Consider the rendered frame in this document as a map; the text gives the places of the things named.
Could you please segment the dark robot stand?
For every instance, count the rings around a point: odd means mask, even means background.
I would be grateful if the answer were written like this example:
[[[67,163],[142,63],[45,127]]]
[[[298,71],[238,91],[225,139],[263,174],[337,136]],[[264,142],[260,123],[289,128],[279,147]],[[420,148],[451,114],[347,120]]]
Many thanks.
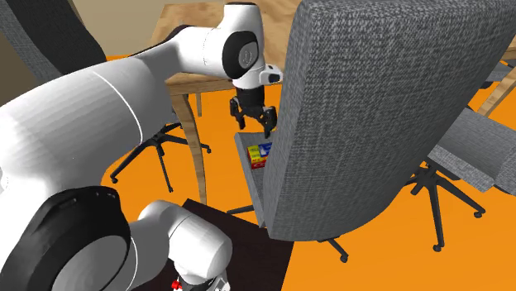
[[[294,246],[193,200],[149,204],[131,233],[131,291],[281,291]]]

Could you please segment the large grey fabric office chair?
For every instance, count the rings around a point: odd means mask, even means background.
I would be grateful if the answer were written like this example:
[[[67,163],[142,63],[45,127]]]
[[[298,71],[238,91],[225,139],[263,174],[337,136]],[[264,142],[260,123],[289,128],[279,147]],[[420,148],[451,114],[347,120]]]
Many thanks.
[[[334,242],[381,214],[516,36],[516,0],[302,0],[278,123],[247,169],[280,241]]]

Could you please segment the colourful small box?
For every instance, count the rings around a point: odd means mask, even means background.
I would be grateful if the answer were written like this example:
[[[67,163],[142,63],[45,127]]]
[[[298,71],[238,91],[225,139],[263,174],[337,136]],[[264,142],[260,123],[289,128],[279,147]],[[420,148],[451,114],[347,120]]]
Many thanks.
[[[272,143],[268,142],[247,147],[247,156],[252,169],[259,169],[265,166],[271,146]]]

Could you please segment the wooden table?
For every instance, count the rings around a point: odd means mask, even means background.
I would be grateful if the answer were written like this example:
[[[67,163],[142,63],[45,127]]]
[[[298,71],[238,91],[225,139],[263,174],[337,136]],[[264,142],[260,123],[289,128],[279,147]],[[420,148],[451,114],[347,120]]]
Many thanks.
[[[160,14],[152,35],[153,44],[162,41],[180,24],[215,27],[222,20],[226,2],[256,3],[261,12],[265,31],[265,60],[284,67],[287,40],[297,6],[302,0],[171,0]],[[201,108],[201,94],[232,88],[226,79],[200,74],[176,74],[166,81],[173,107],[184,127],[198,181],[199,200],[207,202],[203,154],[198,129],[188,96],[196,95],[197,108]]]

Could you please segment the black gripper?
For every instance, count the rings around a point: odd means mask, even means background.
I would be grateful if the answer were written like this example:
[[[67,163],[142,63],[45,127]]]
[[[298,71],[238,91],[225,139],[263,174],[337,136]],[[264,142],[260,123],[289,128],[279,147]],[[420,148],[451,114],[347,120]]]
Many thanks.
[[[236,118],[241,130],[246,126],[244,115],[260,118],[260,124],[264,127],[265,139],[270,137],[270,133],[277,124],[276,108],[274,106],[265,107],[264,85],[250,89],[236,88],[236,97],[230,100],[230,114]]]

